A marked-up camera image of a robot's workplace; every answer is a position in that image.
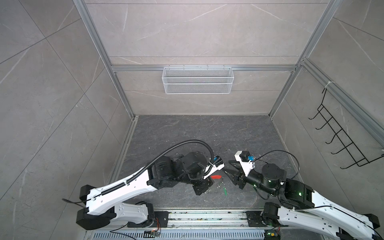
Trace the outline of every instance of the white wire basket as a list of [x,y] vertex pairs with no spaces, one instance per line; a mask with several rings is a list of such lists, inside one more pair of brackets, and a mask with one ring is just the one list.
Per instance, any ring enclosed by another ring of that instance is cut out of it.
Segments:
[[230,67],[166,67],[162,80],[166,94],[230,93]]

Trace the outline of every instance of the robotic arm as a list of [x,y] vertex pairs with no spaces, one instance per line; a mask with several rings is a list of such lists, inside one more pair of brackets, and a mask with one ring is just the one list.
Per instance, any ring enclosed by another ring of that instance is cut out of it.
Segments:
[[357,214],[326,199],[310,186],[286,178],[286,171],[267,163],[262,172],[254,168],[255,157],[248,151],[238,151],[236,161],[229,163],[237,169],[224,169],[233,184],[243,189],[251,184],[277,197],[280,204],[267,202],[260,221],[272,226],[289,225],[304,228],[337,240],[378,240],[374,229],[380,227],[377,216]]
[[[207,162],[201,152],[178,155],[174,159],[165,156],[171,150],[187,143],[204,145],[211,154],[210,162]],[[174,187],[179,182],[192,184],[196,195],[201,195],[213,184],[209,176],[223,167],[220,156],[214,156],[212,149],[205,142],[181,142],[128,177],[100,188],[83,186],[79,198],[86,207],[77,212],[76,223],[86,230],[104,227],[117,219],[129,222],[130,227],[150,226],[155,219],[152,204],[134,205],[123,201],[164,187]]]

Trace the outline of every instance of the metal rail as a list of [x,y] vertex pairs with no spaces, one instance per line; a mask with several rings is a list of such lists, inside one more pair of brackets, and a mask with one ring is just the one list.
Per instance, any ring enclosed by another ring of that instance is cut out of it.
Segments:
[[309,59],[304,59],[303,66],[320,84],[328,85],[327,90],[332,96],[384,147],[384,127]]
[[325,8],[325,11],[323,15],[321,16],[319,23],[317,24],[315,30],[312,33],[312,36],[310,37],[307,45],[304,48],[304,51],[299,57],[299,60],[296,63],[296,71],[291,73],[291,75],[288,77],[287,82],[283,86],[283,89],[281,90],[279,96],[277,97],[275,103],[273,104],[269,116],[273,118],[275,115],[277,109],[280,107],[282,101],[284,100],[286,94],[288,93],[289,89],[291,88],[293,82],[295,81],[296,76],[299,74],[300,70],[303,68],[302,61],[304,58],[307,58],[311,52],[313,51],[316,43],[320,39],[321,35],[323,34],[325,28],[328,26],[329,22],[331,21],[334,13],[336,12],[337,8],[341,4],[343,0],[330,0],[327,7]]
[[233,71],[295,71],[293,64],[283,65],[113,65],[113,71],[163,71],[166,67],[231,67]]
[[113,72],[111,66],[111,61],[109,60],[109,57],[107,55],[107,52],[105,51],[105,48],[103,46],[103,43],[101,42],[101,39],[97,33],[96,27],[92,21],[91,15],[88,12],[87,6],[84,3],[83,0],[73,0],[74,4],[76,5],[76,8],[81,16],[81,19],[83,20],[85,27],[88,30],[88,33],[96,47],[97,52],[100,55],[101,60],[103,61],[105,68],[107,69],[107,72],[109,76],[112,79],[113,84],[115,85],[115,88],[121,98],[121,101],[124,104],[125,109],[127,110],[129,116],[131,119],[135,117],[131,106],[129,105],[127,96],[125,95],[124,89],[121,86],[120,81],[118,80],[115,72]]

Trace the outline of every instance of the dark gray floor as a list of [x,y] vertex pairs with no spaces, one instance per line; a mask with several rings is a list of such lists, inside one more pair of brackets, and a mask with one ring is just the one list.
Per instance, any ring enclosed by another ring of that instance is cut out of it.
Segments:
[[[188,139],[200,139],[207,142],[215,154],[222,157],[226,164],[234,160],[238,150],[248,150],[260,156],[270,150],[284,149],[277,132],[268,116],[140,116],[120,178],[126,177],[154,159],[170,146]],[[186,144],[175,149],[170,155],[187,154],[201,151],[209,157],[209,152],[199,144]],[[294,169],[287,155],[275,152],[263,158],[275,163],[287,171],[287,177],[294,175]],[[258,161],[256,170],[261,171],[263,162]],[[222,171],[215,174],[222,176],[201,196],[196,196],[192,186],[179,183],[173,188],[163,188],[155,192],[142,194],[128,200],[150,202],[154,207],[221,207],[221,208],[262,208],[262,200],[252,186],[243,190],[234,186]],[[228,195],[224,194],[225,186]]]

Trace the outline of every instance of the black wire hook rack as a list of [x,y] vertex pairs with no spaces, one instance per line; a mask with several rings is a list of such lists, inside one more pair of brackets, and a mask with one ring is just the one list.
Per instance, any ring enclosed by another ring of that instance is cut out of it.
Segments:
[[[320,106],[317,108],[317,113],[316,113],[316,115],[315,115],[313,118],[308,118],[308,119],[312,120],[312,119],[314,119],[318,114],[320,114],[320,115],[323,117],[323,119],[325,120],[325,123],[324,123],[324,125],[323,125],[321,128],[316,128],[316,130],[320,130],[320,129],[322,129],[324,126],[328,125],[328,126],[331,128],[331,130],[333,131],[333,133],[334,133],[333,138],[331,139],[331,141],[330,141],[330,142],[325,142],[325,143],[326,143],[326,144],[330,144],[330,143],[333,142],[333,140],[335,139],[335,137],[337,137],[337,138],[339,139],[339,141],[341,142],[341,144],[343,145],[343,148],[342,148],[342,149],[340,149],[338,152],[335,152],[335,153],[331,152],[331,154],[338,154],[339,152],[341,152],[342,150],[345,149],[345,150],[349,153],[349,155],[351,156],[351,158],[353,159],[353,161],[354,161],[353,164],[349,165],[348,167],[340,167],[340,168],[341,168],[341,169],[347,169],[347,168],[349,168],[349,167],[352,167],[353,165],[357,165],[357,166],[359,166],[359,167],[362,167],[362,166],[364,166],[364,165],[366,165],[366,164],[368,164],[368,163],[371,163],[371,162],[373,162],[373,161],[376,161],[376,160],[378,160],[378,159],[384,157],[384,154],[382,154],[380,157],[375,158],[375,159],[373,159],[373,160],[371,160],[371,161],[369,161],[369,160],[365,157],[365,155],[364,155],[364,154],[360,151],[360,149],[356,146],[356,144],[353,142],[353,140],[350,138],[350,136],[347,134],[347,132],[345,132],[345,130],[344,130],[344,129],[340,126],[340,124],[338,123],[338,121],[332,116],[332,114],[328,111],[328,109],[323,105],[324,98],[325,98],[325,94],[327,93],[327,89],[324,88],[323,91],[322,91],[321,93],[324,93],[324,95],[323,95],[323,99],[322,99],[322,101],[321,101]],[[327,119],[324,117],[324,115],[321,113],[322,110],[325,110],[325,111],[331,116],[328,120],[327,120]],[[333,119],[333,120],[336,122],[336,124],[340,127],[340,130],[337,131],[337,132],[336,132],[336,131],[334,130],[334,128],[329,124],[329,121],[331,121],[332,119]],[[346,145],[346,144],[341,140],[341,138],[339,137],[338,134],[342,134],[342,133],[344,133],[344,134],[348,137],[348,139],[351,141],[351,143],[349,143],[349,144]],[[361,160],[356,161],[356,159],[353,157],[353,155],[351,154],[351,152],[348,150],[348,147],[349,147],[349,146],[355,147],[355,148],[360,152],[360,154],[363,156],[363,158],[362,158]]]

